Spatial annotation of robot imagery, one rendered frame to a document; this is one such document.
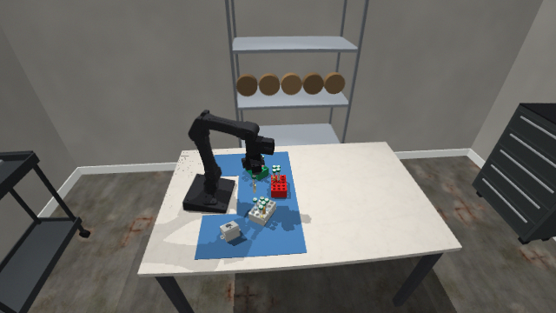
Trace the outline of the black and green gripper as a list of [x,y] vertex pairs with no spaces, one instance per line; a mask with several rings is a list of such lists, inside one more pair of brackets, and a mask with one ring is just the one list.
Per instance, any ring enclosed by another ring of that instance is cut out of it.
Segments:
[[[249,155],[247,152],[246,152],[246,154],[247,154],[248,156],[252,156],[252,155]],[[265,165],[265,162],[264,162],[264,159],[263,159],[262,156],[261,156],[261,165]],[[250,166],[247,166],[247,164],[246,164],[246,157],[242,158],[242,166],[243,166],[243,169],[246,168],[246,170],[248,171],[248,173],[249,173],[250,176],[252,177],[252,170],[251,170],[251,167],[250,167]]]

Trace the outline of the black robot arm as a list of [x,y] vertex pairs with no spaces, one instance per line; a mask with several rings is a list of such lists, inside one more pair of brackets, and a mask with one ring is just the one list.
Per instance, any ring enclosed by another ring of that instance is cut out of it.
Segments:
[[[258,136],[260,128],[256,123],[216,117],[209,114],[209,110],[203,111],[203,113],[195,119],[189,130],[189,138],[195,142],[204,167],[205,180],[203,184],[205,185],[202,203],[216,204],[217,181],[222,175],[222,170],[216,163],[210,146],[209,130],[228,133],[239,137],[241,140],[245,140],[246,152],[252,155],[248,156],[245,153],[246,164],[251,167],[253,175],[260,175],[261,173],[261,154],[274,154],[275,140],[273,138]],[[255,154],[257,155],[255,156]]]

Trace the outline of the blue bench mat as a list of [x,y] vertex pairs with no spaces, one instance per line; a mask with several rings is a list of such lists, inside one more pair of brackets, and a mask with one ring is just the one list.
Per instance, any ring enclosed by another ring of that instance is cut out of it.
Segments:
[[[288,152],[261,155],[269,175],[259,181],[255,179],[255,193],[253,179],[242,167],[245,153],[215,155],[221,176],[239,176],[237,210],[236,214],[202,216],[195,260],[307,253]],[[271,197],[273,165],[280,165],[280,175],[286,175],[287,197]],[[253,198],[258,202],[260,196],[276,202],[276,210],[264,226],[248,218],[254,207]],[[233,220],[240,227],[240,236],[226,242],[220,238],[220,226]]]

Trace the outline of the white test tube rack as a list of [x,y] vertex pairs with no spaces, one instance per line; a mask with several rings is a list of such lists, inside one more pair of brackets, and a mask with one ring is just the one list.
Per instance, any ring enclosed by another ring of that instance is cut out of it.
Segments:
[[[258,207],[257,207],[258,208]],[[250,221],[253,221],[255,223],[258,223],[262,226],[264,226],[266,224],[266,222],[268,221],[268,219],[272,216],[272,214],[275,212],[276,210],[276,202],[269,200],[268,203],[268,211],[266,211],[266,214],[263,214],[263,218],[260,218],[260,212],[259,212],[259,208],[258,210],[254,210],[253,209],[248,213],[248,217]],[[269,213],[270,212],[270,213]],[[253,214],[252,214],[253,213]]]

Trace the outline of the red tube rack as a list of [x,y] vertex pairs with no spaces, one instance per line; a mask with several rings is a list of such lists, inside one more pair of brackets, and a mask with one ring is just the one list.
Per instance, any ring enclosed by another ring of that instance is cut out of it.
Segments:
[[277,181],[277,175],[275,175],[275,181],[271,176],[271,197],[287,197],[286,175],[280,175],[280,181]]

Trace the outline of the green tube rack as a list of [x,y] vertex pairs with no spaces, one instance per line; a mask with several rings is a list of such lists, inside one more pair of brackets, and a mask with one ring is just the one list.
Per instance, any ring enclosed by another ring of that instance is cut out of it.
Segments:
[[260,175],[257,175],[257,177],[256,177],[257,181],[259,181],[260,179],[269,175],[268,167],[266,165],[264,165],[264,167],[261,167],[261,170],[262,170],[262,172],[260,173]]

